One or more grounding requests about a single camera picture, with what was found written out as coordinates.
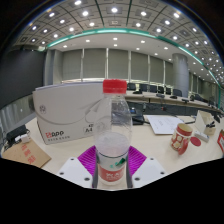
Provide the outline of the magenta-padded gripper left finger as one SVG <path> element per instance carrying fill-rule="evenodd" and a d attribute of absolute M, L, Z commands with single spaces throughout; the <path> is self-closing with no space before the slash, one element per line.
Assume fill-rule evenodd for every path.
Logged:
<path fill-rule="evenodd" d="M 98 185 L 96 148 L 91 146 L 78 157 L 70 157 L 57 172 L 57 175 L 84 188 Z"/>

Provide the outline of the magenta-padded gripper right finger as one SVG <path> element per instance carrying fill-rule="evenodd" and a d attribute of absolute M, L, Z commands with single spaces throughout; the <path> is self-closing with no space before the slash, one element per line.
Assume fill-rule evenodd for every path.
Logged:
<path fill-rule="evenodd" d="M 155 158 L 146 157 L 133 146 L 129 148 L 126 165 L 128 188 L 140 188 L 165 176 L 165 169 Z"/>

